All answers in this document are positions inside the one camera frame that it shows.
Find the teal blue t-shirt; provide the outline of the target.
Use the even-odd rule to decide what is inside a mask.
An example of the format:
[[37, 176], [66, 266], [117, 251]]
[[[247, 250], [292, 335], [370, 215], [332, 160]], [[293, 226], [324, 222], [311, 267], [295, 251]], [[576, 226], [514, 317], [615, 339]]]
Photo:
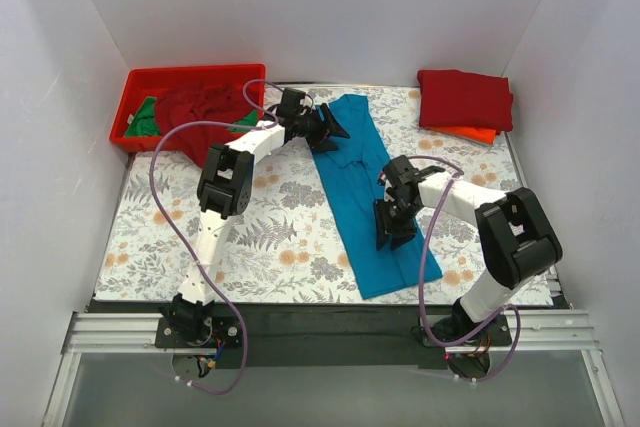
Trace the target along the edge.
[[374, 201], [383, 197], [377, 181], [390, 156], [369, 113], [368, 99], [345, 94], [329, 107], [349, 136], [334, 139], [335, 151], [315, 153], [313, 159], [361, 297], [372, 299], [415, 286], [422, 233], [395, 250], [376, 248]]

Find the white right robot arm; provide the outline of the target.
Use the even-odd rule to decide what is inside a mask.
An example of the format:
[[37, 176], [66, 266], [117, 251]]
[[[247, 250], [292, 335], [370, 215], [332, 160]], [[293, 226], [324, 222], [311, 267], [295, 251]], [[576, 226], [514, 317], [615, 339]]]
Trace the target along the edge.
[[449, 316], [425, 333], [440, 343], [467, 340], [500, 314], [532, 278], [563, 257], [560, 241], [534, 192], [526, 187], [501, 191], [464, 180], [463, 170], [436, 157], [419, 169], [410, 156], [398, 156], [382, 169], [383, 198], [374, 203], [376, 246], [396, 250], [414, 240], [417, 214], [445, 212], [476, 227], [485, 269], [452, 306]]

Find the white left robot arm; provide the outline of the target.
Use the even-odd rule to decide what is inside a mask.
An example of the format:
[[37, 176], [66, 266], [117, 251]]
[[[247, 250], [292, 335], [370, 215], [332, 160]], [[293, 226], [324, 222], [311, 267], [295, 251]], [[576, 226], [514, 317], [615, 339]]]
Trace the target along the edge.
[[284, 89], [263, 121], [238, 139], [209, 148], [196, 189], [200, 215], [192, 247], [195, 265], [185, 274], [176, 304], [195, 308], [222, 299], [210, 284], [210, 269], [224, 257], [232, 224], [249, 205], [259, 161], [297, 137], [320, 153], [337, 150], [336, 138], [350, 137], [328, 104], [306, 105], [305, 97], [302, 91]]

